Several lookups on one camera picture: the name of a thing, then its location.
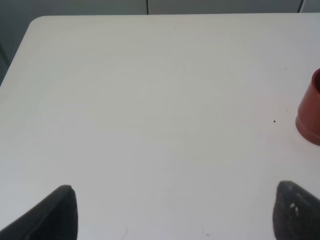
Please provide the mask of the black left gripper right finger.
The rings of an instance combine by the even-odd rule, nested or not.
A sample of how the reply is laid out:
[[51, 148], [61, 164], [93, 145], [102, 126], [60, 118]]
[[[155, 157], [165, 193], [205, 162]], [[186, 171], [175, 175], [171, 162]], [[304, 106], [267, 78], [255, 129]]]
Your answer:
[[272, 225], [277, 240], [318, 240], [320, 200], [293, 181], [280, 181]]

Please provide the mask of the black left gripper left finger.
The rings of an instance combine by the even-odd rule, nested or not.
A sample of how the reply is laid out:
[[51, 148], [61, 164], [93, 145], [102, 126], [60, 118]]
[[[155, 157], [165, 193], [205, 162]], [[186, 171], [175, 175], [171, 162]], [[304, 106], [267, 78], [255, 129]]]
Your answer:
[[0, 231], [2, 240], [76, 240], [78, 205], [70, 185], [61, 185]]

